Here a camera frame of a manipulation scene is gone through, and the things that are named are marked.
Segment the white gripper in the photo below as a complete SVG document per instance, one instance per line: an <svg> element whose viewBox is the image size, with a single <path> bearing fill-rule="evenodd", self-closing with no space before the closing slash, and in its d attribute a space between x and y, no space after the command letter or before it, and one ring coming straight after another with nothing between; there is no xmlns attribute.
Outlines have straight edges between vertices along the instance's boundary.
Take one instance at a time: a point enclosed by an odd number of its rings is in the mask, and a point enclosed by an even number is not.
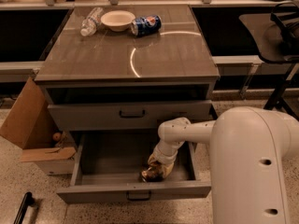
<svg viewBox="0 0 299 224"><path fill-rule="evenodd" d="M176 160L178 150L184 144L183 141L166 142L160 140L156 147L153 149L152 155L148 158L149 166L161 166L161 176L166 179L172 172L174 162Z"/></svg>

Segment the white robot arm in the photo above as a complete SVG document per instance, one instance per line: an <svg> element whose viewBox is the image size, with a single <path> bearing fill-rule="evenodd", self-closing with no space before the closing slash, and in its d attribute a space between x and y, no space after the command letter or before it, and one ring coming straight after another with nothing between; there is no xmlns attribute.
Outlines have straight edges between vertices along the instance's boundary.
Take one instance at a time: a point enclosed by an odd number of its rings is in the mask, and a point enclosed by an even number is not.
<svg viewBox="0 0 299 224"><path fill-rule="evenodd" d="M168 176L184 142L209 145L214 224L291 224L282 160L299 153L299 121L278 112L234 107L218 119L172 119L158 128L148 164Z"/></svg>

